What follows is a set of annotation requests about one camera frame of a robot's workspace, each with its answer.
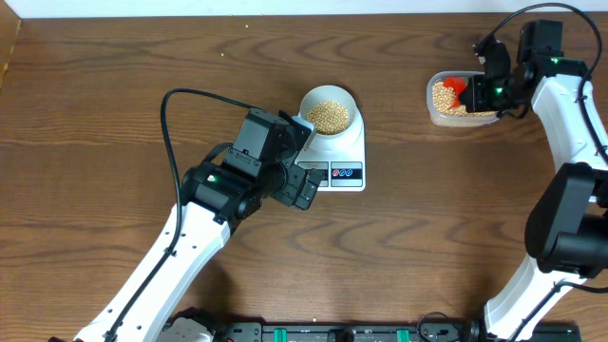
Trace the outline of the red measuring scoop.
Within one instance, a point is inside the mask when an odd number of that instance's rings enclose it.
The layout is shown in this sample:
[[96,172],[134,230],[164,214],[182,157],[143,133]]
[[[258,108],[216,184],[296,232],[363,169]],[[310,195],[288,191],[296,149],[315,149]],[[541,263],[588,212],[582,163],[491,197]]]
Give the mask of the red measuring scoop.
[[454,93],[454,100],[450,108],[460,106],[460,95],[466,89],[466,80],[460,77],[447,77],[443,81],[443,87],[451,89]]

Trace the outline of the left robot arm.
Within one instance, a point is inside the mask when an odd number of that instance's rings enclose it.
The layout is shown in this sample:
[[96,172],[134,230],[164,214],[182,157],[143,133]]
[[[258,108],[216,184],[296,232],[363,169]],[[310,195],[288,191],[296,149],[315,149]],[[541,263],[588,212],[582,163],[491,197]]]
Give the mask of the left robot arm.
[[75,340],[158,340],[202,268],[264,199],[310,208],[321,175],[295,163],[299,152],[286,143],[261,150],[216,145],[186,173],[161,234],[136,270]]

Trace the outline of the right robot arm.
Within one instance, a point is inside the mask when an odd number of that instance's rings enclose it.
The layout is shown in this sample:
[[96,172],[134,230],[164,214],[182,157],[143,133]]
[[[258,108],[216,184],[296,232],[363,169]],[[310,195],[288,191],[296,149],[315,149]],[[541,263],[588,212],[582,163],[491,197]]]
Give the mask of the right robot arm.
[[470,341],[528,341],[542,318],[572,289],[607,267],[607,134],[593,100],[592,68],[561,49],[562,24],[538,20],[520,33],[512,60],[489,33],[473,50],[484,72],[469,78],[459,100],[469,113],[508,115],[521,108],[541,120],[556,174],[528,216],[526,255],[504,288],[484,304]]

